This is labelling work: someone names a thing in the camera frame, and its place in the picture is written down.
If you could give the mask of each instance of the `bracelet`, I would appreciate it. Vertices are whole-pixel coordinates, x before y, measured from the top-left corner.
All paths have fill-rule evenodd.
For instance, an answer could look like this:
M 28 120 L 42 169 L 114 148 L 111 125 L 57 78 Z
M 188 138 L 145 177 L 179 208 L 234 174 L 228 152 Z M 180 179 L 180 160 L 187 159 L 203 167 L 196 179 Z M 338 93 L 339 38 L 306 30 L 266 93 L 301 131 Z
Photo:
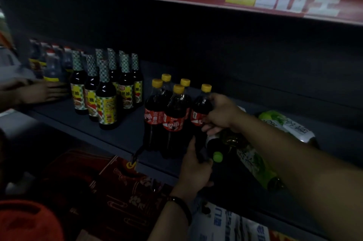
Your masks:
M 174 197 L 174 196 L 169 196 L 168 201 L 175 202 L 182 208 L 185 215 L 187 216 L 188 226 L 190 226 L 192 224 L 192 213 L 190 212 L 187 204 L 182 199 L 180 199 L 178 197 Z

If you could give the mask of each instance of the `hand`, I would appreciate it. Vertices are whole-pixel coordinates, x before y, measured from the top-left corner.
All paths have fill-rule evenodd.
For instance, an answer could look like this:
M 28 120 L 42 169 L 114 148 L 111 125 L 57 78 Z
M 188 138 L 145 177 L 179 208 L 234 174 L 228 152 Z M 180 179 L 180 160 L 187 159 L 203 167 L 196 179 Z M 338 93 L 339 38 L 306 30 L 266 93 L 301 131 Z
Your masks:
M 234 119 L 244 112 L 232 100 L 222 94 L 212 93 L 210 99 L 214 101 L 215 107 L 204 118 L 203 121 L 206 125 L 202 127 L 202 131 L 208 135 L 214 135 L 224 128 L 233 130 Z
M 29 86 L 31 81 L 26 78 L 12 78 L 6 82 L 0 83 L 0 91 L 12 90 L 23 86 Z
M 21 104 L 35 104 L 57 100 L 68 95 L 66 84 L 61 82 L 36 81 L 30 86 L 20 87 L 17 94 Z
M 192 201 L 199 190 L 213 185 L 213 182 L 209 182 L 212 165 L 212 160 L 202 164 L 199 163 L 195 153 L 195 137 L 193 137 L 181 164 L 179 181 L 170 196 L 179 197 L 186 202 Z

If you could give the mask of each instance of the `yellow bottle cap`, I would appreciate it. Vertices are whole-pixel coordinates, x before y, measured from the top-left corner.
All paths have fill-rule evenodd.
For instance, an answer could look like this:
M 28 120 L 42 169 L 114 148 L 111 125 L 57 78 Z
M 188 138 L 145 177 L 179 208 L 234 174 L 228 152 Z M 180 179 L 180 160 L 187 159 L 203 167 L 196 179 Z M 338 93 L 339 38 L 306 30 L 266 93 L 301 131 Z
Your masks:
M 161 88 L 162 85 L 163 85 L 163 81 L 161 79 L 154 78 L 152 80 L 152 86 L 154 88 Z
M 182 94 L 184 92 L 184 86 L 182 86 L 180 84 L 175 84 L 173 91 L 174 91 L 174 93 Z
M 209 93 L 212 90 L 212 86 L 209 84 L 202 84 L 202 91 L 205 93 Z
M 165 82 L 169 82 L 169 81 L 171 80 L 171 75 L 170 75 L 170 74 L 168 74 L 168 73 L 163 73 L 163 74 L 161 75 L 161 79 L 162 79 L 163 81 L 165 81 Z
M 190 80 L 187 78 L 182 78 L 180 80 L 180 84 L 183 85 L 184 87 L 189 87 L 190 86 Z

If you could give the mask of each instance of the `person's right hand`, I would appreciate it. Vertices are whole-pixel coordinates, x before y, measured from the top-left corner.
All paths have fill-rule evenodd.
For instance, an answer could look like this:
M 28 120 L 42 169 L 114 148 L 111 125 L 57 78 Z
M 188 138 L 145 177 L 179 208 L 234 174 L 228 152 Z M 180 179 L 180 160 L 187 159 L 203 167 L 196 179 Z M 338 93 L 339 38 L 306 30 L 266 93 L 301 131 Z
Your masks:
M 68 95 L 66 84 L 40 80 L 16 89 L 21 104 L 35 104 L 57 100 Z
M 206 125 L 202 127 L 202 131 L 208 135 L 214 135 L 224 128 L 232 128 L 234 119 L 243 111 L 222 94 L 212 93 L 211 100 L 214 101 L 214 109 L 204 118 Z

